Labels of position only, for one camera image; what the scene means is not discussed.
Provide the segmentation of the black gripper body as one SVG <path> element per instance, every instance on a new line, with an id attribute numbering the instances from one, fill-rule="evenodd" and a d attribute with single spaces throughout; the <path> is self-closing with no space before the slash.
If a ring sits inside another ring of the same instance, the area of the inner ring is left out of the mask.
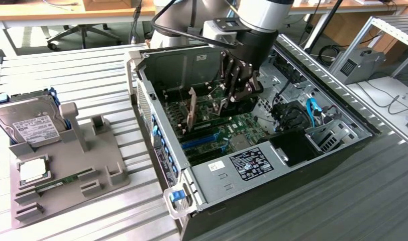
<path id="1" fill-rule="evenodd" d="M 253 70 L 258 70 L 269 56 L 277 36 L 278 30 L 270 33 L 257 30 L 238 32 L 233 56 L 251 64 Z"/>

